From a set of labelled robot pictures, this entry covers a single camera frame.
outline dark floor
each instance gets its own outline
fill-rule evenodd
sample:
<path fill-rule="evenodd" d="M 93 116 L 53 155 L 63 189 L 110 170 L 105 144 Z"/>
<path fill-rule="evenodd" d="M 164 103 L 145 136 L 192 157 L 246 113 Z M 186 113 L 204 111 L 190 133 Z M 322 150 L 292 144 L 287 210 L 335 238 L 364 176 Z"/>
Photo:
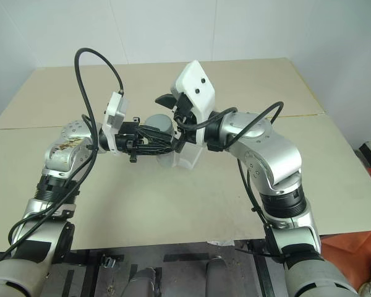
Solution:
<path fill-rule="evenodd" d="M 145 267 L 162 269 L 161 291 L 167 297 L 205 296 L 205 270 L 209 259 L 221 256 L 229 267 L 237 297 L 288 297 L 283 267 L 267 259 L 273 287 L 263 295 L 254 258 L 238 252 L 233 246 L 214 246 L 208 243 L 167 244 L 159 246 L 122 247 L 93 250 L 91 255 L 105 253 L 116 256 L 113 268 L 96 269 L 97 282 L 93 290 L 93 266 L 56 264 L 49 273 L 42 297 L 120 296 L 129 277 Z"/>

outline tabletop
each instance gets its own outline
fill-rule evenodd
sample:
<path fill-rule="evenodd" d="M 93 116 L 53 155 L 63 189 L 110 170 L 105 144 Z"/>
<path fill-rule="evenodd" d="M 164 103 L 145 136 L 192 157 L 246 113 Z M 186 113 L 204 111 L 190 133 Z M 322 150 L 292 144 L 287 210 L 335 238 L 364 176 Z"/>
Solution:
<path fill-rule="evenodd" d="M 284 113 L 274 129 L 301 152 L 302 183 L 320 234 L 371 230 L 371 179 L 288 60 L 204 64 L 216 87 L 218 110 L 231 105 L 241 111 L 260 111 L 274 101 L 284 101 Z M 183 65 L 118 66 L 127 76 L 123 78 L 127 96 L 132 97 L 129 110 L 133 112 L 127 116 L 158 110 L 169 114 L 150 102 L 169 90 Z M 170 71 L 162 69 L 172 69 L 170 79 L 165 75 Z M 34 195 L 44 152 L 57 139 L 59 126 L 83 112 L 71 70 L 35 71 L 0 117 L 0 251 L 8 245 L 9 228 Z M 98 96 L 107 91 L 103 86 L 108 84 L 109 72 L 105 71 L 101 66 L 83 69 L 95 112 L 108 101 L 108 95 Z M 129 81 L 133 75 L 139 82 Z M 63 108 L 67 100 L 69 106 Z M 17 109 L 24 114 L 19 116 Z M 71 219 L 73 249 L 264 237 L 262 224 L 250 211 L 236 160 L 226 152 L 204 150 L 193 170 L 163 168 L 155 157 L 129 163 L 126 155 L 99 155 L 76 204 Z"/>

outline white wall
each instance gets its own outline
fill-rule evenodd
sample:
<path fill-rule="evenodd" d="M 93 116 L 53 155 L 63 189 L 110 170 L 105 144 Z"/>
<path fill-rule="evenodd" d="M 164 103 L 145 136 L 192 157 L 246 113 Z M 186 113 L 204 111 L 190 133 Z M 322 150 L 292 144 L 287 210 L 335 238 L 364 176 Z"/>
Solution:
<path fill-rule="evenodd" d="M 0 3 L 0 114 L 36 66 L 27 41 Z"/>
<path fill-rule="evenodd" d="M 82 46 L 116 64 L 288 57 L 348 141 L 371 140 L 371 0 L 0 0 L 0 11 L 12 91 Z"/>

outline black cable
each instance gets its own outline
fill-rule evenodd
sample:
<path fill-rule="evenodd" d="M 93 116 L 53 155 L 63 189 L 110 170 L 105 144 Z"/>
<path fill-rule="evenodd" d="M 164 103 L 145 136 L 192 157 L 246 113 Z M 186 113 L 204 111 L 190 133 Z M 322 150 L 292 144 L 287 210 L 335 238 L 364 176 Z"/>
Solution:
<path fill-rule="evenodd" d="M 37 217 L 43 215 L 44 213 L 49 212 L 49 211 L 53 208 L 53 205 L 54 205 L 54 204 L 51 204 L 51 205 L 50 205 L 49 207 L 47 207 L 46 209 L 44 209 L 44 210 L 42 210 L 42 211 L 40 211 L 40 212 L 34 213 L 33 215 L 29 215 L 28 217 L 23 218 L 23 219 L 17 221 L 17 222 L 16 222 L 16 223 L 11 227 L 10 231 L 8 232 L 8 237 L 7 237 L 7 239 L 8 239 L 8 243 L 9 243 L 9 244 L 12 244 L 13 235 L 14 235 L 15 230 L 18 228 L 18 226 L 20 226 L 20 225 L 22 225 L 22 224 L 24 224 L 24 223 L 26 223 L 26 222 L 28 222 L 28 221 L 30 221 L 30 220 L 33 220 L 34 218 L 37 218 Z"/>
<path fill-rule="evenodd" d="M 87 125 L 89 131 L 92 133 L 92 126 L 90 124 L 91 119 L 87 117 L 85 114 L 81 114 L 81 118 L 84 121 L 84 123 Z"/>
<path fill-rule="evenodd" d="M 254 196 L 254 194 L 253 194 L 253 192 L 252 192 L 252 189 L 251 189 L 251 187 L 250 187 L 250 182 L 248 183 L 248 182 L 246 181 L 246 179 L 245 179 L 245 174 L 243 173 L 242 163 L 241 163 L 240 159 L 237 159 L 237 165 L 238 165 L 238 168 L 239 168 L 239 172 L 240 172 L 240 174 L 241 174 L 242 182 L 243 182 L 243 185 L 244 185 L 244 187 L 245 187 L 245 190 L 246 190 L 247 196 L 249 197 L 249 199 L 250 199 L 250 201 L 251 201 L 251 203 L 252 203 L 252 205 L 253 205 L 252 210 L 253 210 L 254 212 L 257 212 L 257 215 L 260 217 L 262 223 L 263 223 L 263 224 L 266 224 L 266 223 L 267 223 L 267 220 L 265 219 L 264 214 L 263 214 L 263 212 L 262 212 L 262 209 L 261 209 L 261 207 L 259 206 L 257 200 L 255 200 L 255 196 Z"/>
<path fill-rule="evenodd" d="M 218 114 L 215 114 L 214 116 L 212 116 L 211 118 L 209 118 L 207 121 L 204 121 L 202 123 L 199 123 L 199 124 L 184 124 L 180 119 L 176 119 L 176 122 L 177 124 L 179 125 L 179 127 L 183 130 L 186 130 L 186 131 L 195 131 L 195 130 L 198 130 L 198 129 L 202 129 L 204 127 L 206 127 L 207 125 L 219 120 L 219 119 L 222 119 L 226 114 L 228 113 L 233 113 L 237 111 L 237 108 L 236 107 L 230 107 L 230 108 L 227 108 L 226 110 L 218 113 Z"/>
<path fill-rule="evenodd" d="M 246 134 L 251 127 L 256 125 L 259 121 L 261 121 L 268 113 L 270 113 L 273 109 L 278 108 L 275 115 L 271 119 L 271 123 L 273 123 L 278 115 L 280 114 L 281 110 L 283 109 L 284 103 L 282 101 L 276 102 L 272 104 L 270 107 L 268 107 L 266 110 L 264 110 L 262 113 L 260 113 L 253 121 L 251 121 L 245 128 L 241 130 L 234 138 L 232 138 L 225 146 L 224 149 L 228 149 L 232 144 L 238 141 L 239 138 L 241 138 L 244 134 Z"/>
<path fill-rule="evenodd" d="M 244 252 L 245 254 L 250 254 L 254 256 L 267 257 L 267 258 L 280 258 L 281 257 L 280 255 L 265 254 L 263 252 L 246 251 L 244 249 L 238 249 L 238 248 L 235 248 L 235 251 Z"/>
<path fill-rule="evenodd" d="M 91 124 L 91 125 L 89 125 L 87 123 L 87 126 L 90 129 L 91 137 L 92 137 L 92 153 L 91 153 L 90 157 L 88 158 L 89 160 L 87 159 L 80 166 L 81 168 L 78 168 L 76 170 L 77 172 L 75 174 L 77 174 L 87 163 L 89 163 L 88 168 L 84 172 L 84 174 L 82 175 L 82 177 L 79 179 L 79 181 L 77 181 L 74 184 L 74 186 L 70 189 L 70 191 L 57 204 L 51 205 L 46 210 L 43 210 L 41 212 L 41 213 L 46 213 L 46 216 L 45 217 L 43 217 L 40 221 L 38 221 L 21 238 L 19 238 L 3 254 L 0 255 L 0 261 L 3 260 L 4 258 L 6 258 L 15 248 L 17 248 L 18 246 L 20 246 L 31 234 L 33 234 L 34 231 L 36 231 L 42 224 L 44 224 L 45 221 L 47 221 L 48 219 L 51 218 L 52 214 L 54 214 L 55 211 L 57 211 L 59 209 L 59 207 L 73 194 L 73 192 L 75 192 L 81 186 L 81 184 L 86 180 L 87 176 L 89 175 L 89 173 L 92 170 L 93 165 L 95 164 L 96 157 L 98 155 L 98 149 L 99 149 L 98 148 L 98 132 L 97 132 L 97 128 L 96 128 L 95 117 L 93 116 L 93 111 L 92 111 L 92 108 L 91 108 L 91 105 L 90 105 L 90 102 L 89 102 L 87 93 L 85 91 L 85 87 L 84 87 L 84 85 L 82 83 L 81 73 L 80 73 L 80 56 L 81 56 L 82 53 L 85 53 L 85 52 L 89 52 L 89 53 L 95 54 L 96 56 L 98 56 L 99 58 L 101 58 L 109 66 L 109 68 L 114 72 L 114 75 L 116 76 L 116 78 L 117 78 L 117 80 L 119 82 L 119 87 L 120 87 L 120 90 L 119 91 L 122 92 L 122 93 L 124 92 L 124 86 L 122 84 L 122 80 L 121 80 L 119 74 L 117 73 L 117 70 L 115 70 L 114 66 L 102 54 L 100 54 L 97 51 L 95 51 L 93 49 L 90 49 L 90 48 L 80 48 L 76 52 L 76 54 L 74 56 L 75 76 L 77 78 L 77 83 L 78 83 L 78 85 L 80 87 L 81 95 L 82 95 L 82 98 L 83 98 L 84 103 L 85 103 L 85 107 L 87 108 L 88 115 L 89 115 L 89 118 L 87 118 L 86 116 L 84 116 L 83 117 L 83 120 L 85 121 L 85 119 L 88 119 L 88 120 L 90 120 L 90 124 Z M 27 222 L 27 220 L 31 220 L 31 218 L 29 218 L 29 219 L 28 218 L 25 218 L 23 220 L 24 220 L 23 222 Z"/>

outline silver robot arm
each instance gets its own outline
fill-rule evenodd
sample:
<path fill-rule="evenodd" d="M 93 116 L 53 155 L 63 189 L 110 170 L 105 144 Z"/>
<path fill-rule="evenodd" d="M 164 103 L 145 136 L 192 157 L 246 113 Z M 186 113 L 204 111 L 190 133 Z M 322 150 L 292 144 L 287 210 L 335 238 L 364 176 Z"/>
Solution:
<path fill-rule="evenodd" d="M 23 218 L 36 217 L 14 230 L 11 244 L 30 230 L 45 215 L 42 212 L 64 197 L 84 174 L 85 168 L 77 169 L 90 156 L 88 146 L 91 144 L 90 131 L 82 120 L 63 127 L 61 137 L 46 151 L 35 196 L 28 201 L 23 215 Z M 0 260 L 0 296 L 40 295 L 51 264 L 62 262 L 70 251 L 74 225 L 67 219 L 73 217 L 78 193 L 77 189 L 49 220 L 12 252 L 11 258 Z"/>
<path fill-rule="evenodd" d="M 224 117 L 220 142 L 225 144 L 256 117 L 252 113 Z M 320 255 L 320 238 L 301 184 L 301 156 L 294 144 L 264 119 L 228 152 L 246 165 L 260 194 L 268 249 L 280 255 L 289 296 L 358 296 L 342 273 Z"/>
<path fill-rule="evenodd" d="M 320 238 L 302 188 L 296 146 L 277 134 L 266 118 L 231 141 L 258 114 L 233 111 L 213 121 L 219 114 L 213 111 L 215 91 L 196 61 L 183 70 L 172 94 L 177 100 L 172 104 L 174 119 L 183 133 L 191 134 L 189 139 L 193 139 L 194 127 L 197 145 L 227 150 L 247 167 L 262 200 L 268 251 L 284 265 L 289 296 L 358 296 L 342 273 L 320 255 Z"/>

